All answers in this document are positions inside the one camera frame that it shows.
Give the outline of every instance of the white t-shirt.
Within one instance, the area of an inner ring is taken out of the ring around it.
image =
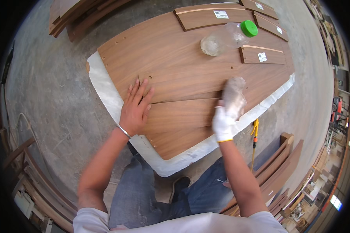
[[[107,233],[110,231],[109,215],[95,208],[82,208],[73,220],[75,233]],[[262,211],[248,218],[232,217],[216,213],[195,214],[187,217],[164,221],[154,225],[126,229],[125,233],[239,233],[239,232],[265,232],[288,233],[281,224],[275,220],[270,212]]]

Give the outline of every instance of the green bottle cap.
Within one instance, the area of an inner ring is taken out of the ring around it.
[[[256,35],[258,35],[258,28],[255,25],[255,23],[253,23],[250,20],[245,20],[242,21],[240,24],[241,30],[243,31],[243,33],[247,36],[247,37],[254,37]]]

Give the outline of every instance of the bracelet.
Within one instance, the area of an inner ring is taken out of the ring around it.
[[[131,139],[131,136],[126,132],[126,130],[124,130],[119,124],[117,124],[117,126],[123,131],[123,133],[126,134],[126,136]]]

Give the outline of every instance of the hand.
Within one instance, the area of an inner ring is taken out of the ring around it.
[[[134,87],[130,85],[128,88],[127,97],[121,111],[119,125],[126,130],[130,136],[136,135],[147,123],[151,107],[149,102],[154,95],[154,87],[152,87],[148,94],[141,100],[147,85],[147,79],[144,79],[141,85],[139,79],[136,79]]]
[[[212,128],[217,142],[233,140],[232,126],[235,124],[235,119],[226,113],[223,104],[223,100],[218,101],[212,121]]]

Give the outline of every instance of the window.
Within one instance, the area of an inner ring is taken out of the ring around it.
[[[336,197],[336,196],[332,196],[332,198],[331,198],[331,203],[332,203],[332,205],[334,206],[334,207],[336,207],[336,209],[338,210],[338,211],[340,211],[340,209],[341,209],[341,207],[342,207],[342,203],[341,203],[341,201]]]

